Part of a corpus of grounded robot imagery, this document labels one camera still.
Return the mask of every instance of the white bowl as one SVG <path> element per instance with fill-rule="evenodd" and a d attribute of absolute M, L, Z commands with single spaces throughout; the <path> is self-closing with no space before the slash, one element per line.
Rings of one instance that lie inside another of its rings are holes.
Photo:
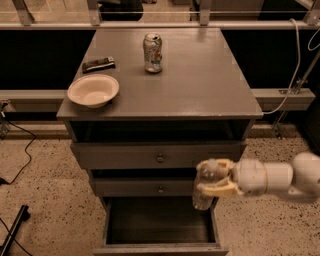
<path fill-rule="evenodd" d="M 107 75 L 87 75 L 74 81 L 68 89 L 68 98 L 89 108 L 104 106 L 117 95 L 119 83 Z"/>

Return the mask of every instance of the cabinet top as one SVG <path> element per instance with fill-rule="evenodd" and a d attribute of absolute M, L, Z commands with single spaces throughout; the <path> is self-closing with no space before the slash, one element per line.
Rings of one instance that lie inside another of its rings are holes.
<path fill-rule="evenodd" d="M 162 37 L 162 71 L 144 69 L 143 39 Z M 119 94 L 89 109 L 65 97 L 60 120 L 257 119 L 262 111 L 221 31 L 215 28 L 100 29 L 83 62 L 112 56 Z M 81 66 L 75 79 L 84 76 Z"/>

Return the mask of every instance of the open drawer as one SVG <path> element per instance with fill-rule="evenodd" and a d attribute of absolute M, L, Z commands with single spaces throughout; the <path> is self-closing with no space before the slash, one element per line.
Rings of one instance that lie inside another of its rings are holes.
<path fill-rule="evenodd" d="M 105 245 L 94 255 L 226 255 L 219 244 L 214 205 L 193 208 L 191 197 L 104 198 Z"/>

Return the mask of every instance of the drawer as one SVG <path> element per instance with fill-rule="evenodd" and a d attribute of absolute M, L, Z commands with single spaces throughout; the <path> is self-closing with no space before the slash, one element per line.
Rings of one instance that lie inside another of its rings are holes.
<path fill-rule="evenodd" d="M 208 158 L 239 160 L 244 141 L 202 144 L 72 143 L 82 169 L 190 168 Z"/>
<path fill-rule="evenodd" d="M 88 170 L 99 197 L 191 196 L 196 168 Z"/>
<path fill-rule="evenodd" d="M 94 255 L 226 255 L 214 205 L 197 211 L 191 197 L 104 198 L 105 244 Z"/>

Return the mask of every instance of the gray cabinet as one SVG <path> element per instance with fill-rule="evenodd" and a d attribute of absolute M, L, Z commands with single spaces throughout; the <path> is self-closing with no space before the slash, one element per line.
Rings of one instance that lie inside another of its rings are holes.
<path fill-rule="evenodd" d="M 195 166 L 238 160 L 261 109 L 220 30 L 157 29 L 163 71 L 143 67 L 153 29 L 99 29 L 84 61 L 113 56 L 120 93 L 89 109 L 65 98 L 58 112 L 80 167 L 107 213 L 95 255 L 225 255 L 214 206 L 192 206 Z"/>

